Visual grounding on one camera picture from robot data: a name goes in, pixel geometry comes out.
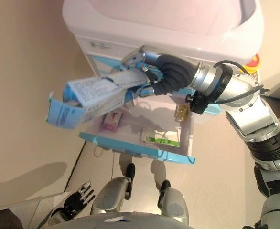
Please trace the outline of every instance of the cable connector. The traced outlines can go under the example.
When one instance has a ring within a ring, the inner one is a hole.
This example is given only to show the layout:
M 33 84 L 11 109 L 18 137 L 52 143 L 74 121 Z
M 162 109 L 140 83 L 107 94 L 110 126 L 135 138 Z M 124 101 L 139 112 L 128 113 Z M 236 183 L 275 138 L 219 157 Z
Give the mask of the cable connector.
M 265 92 L 269 92 L 269 91 L 270 91 L 270 89 L 262 88 L 262 89 L 260 89 L 260 94 L 264 94 Z

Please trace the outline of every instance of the black rubber joint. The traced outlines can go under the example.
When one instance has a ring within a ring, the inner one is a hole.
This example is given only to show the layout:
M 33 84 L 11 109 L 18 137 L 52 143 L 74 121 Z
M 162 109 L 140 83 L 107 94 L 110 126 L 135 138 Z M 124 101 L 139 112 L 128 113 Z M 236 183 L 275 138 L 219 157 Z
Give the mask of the black rubber joint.
M 280 131 L 274 137 L 262 142 L 246 142 L 252 155 L 261 161 L 280 160 Z
M 172 93 L 188 86 L 197 71 L 197 66 L 171 55 L 161 55 L 156 67 L 163 79 L 152 85 L 155 95 Z

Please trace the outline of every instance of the pink box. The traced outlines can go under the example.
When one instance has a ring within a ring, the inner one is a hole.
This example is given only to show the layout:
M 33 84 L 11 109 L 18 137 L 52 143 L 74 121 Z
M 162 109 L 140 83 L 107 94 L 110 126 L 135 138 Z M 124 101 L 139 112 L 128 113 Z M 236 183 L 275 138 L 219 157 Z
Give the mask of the pink box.
M 103 129 L 116 132 L 121 117 L 122 117 L 122 112 L 120 110 L 113 110 L 107 113 L 105 120 L 103 122 Z

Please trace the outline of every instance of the black cable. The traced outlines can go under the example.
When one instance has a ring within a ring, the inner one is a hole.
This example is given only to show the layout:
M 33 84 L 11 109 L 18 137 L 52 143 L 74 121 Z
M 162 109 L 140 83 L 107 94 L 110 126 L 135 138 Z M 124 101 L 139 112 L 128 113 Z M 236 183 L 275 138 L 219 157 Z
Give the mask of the black cable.
M 239 63 L 237 63 L 237 62 L 234 62 L 234 61 L 229 61 L 229 60 L 219 61 L 219 62 L 217 62 L 213 67 L 216 68 L 217 66 L 219 66 L 219 65 L 222 64 L 222 63 L 229 63 L 229 64 L 232 64 L 232 65 L 235 65 L 236 67 L 238 67 L 239 69 L 241 69 L 245 74 L 250 75 L 250 74 L 248 73 L 248 71 L 247 71 L 241 64 L 239 64 Z
M 244 227 L 242 227 L 242 229 L 255 229 L 255 228 L 253 228 L 251 226 L 244 226 Z
M 260 86 L 257 86 L 257 87 L 253 87 L 252 89 L 250 89 L 249 91 L 243 93 L 243 94 L 240 94 L 238 96 L 235 96 L 233 98 L 230 98 L 230 99 L 226 99 L 226 100 L 220 100 L 220 101 L 216 101 L 214 103 L 211 103 L 211 104 L 227 104 L 227 103 L 230 103 L 230 102 L 233 102 L 233 101 L 236 101 L 236 100 L 239 100 L 239 99 L 243 99 L 244 97 L 246 96 L 249 96 L 259 90 L 261 90 L 263 88 L 263 84 L 260 85 Z

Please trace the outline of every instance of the open drawer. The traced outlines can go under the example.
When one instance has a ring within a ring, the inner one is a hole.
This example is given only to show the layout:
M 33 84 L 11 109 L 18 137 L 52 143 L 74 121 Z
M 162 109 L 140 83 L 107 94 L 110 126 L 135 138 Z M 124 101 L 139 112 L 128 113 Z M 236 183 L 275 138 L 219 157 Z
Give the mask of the open drawer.
M 116 132 L 102 128 L 103 116 L 92 120 L 87 130 L 81 132 L 79 136 L 98 146 L 134 156 L 194 164 L 195 158 L 191 157 L 193 141 L 192 113 L 189 112 L 187 120 L 182 123 L 178 123 L 174 119 L 176 104 L 183 103 L 183 99 L 168 95 L 145 99 L 139 98 L 134 101 L 134 107 L 130 109 L 120 108 L 123 116 Z M 180 146 L 175 147 L 141 141 L 140 137 L 144 127 L 154 128 L 159 131 L 180 129 Z

